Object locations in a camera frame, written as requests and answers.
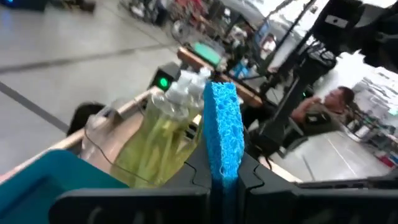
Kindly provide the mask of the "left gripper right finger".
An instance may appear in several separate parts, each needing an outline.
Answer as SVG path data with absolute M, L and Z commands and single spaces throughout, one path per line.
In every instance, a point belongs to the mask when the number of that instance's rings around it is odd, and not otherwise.
M 297 187 L 244 154 L 238 172 L 238 223 L 286 224 Z

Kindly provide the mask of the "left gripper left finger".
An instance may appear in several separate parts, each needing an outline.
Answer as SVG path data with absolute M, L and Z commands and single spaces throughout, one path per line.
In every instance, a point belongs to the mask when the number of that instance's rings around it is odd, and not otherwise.
M 171 205 L 166 223 L 206 224 L 210 222 L 211 172 L 206 141 L 202 139 L 183 166 L 163 185 L 173 193 L 184 193 L 181 205 Z

